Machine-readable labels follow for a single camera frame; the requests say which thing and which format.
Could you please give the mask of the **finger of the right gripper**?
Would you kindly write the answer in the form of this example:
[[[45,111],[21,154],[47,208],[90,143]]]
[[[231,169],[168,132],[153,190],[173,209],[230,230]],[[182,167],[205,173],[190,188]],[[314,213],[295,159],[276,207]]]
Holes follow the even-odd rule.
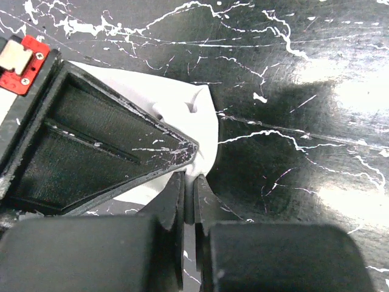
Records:
[[[191,163],[197,143],[49,53],[1,108],[1,210],[82,214]]]

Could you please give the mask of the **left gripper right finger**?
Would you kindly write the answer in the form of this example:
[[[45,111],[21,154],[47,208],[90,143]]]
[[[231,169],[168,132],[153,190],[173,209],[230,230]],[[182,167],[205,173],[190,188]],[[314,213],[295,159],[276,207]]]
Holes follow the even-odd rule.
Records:
[[[330,224],[249,223],[194,181],[202,291],[373,291],[354,240]]]

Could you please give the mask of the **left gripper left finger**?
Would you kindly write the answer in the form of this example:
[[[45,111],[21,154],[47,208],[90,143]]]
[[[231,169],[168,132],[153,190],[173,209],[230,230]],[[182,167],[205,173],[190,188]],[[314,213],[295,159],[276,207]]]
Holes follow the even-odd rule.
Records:
[[[134,215],[19,222],[1,240],[2,291],[180,291],[184,176]]]

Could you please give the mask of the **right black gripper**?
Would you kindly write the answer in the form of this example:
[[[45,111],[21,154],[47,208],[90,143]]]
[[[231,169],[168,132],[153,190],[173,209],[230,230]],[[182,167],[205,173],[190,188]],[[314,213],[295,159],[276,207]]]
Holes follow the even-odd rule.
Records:
[[[1,88],[25,95],[50,53],[50,47],[34,37],[1,37]]]

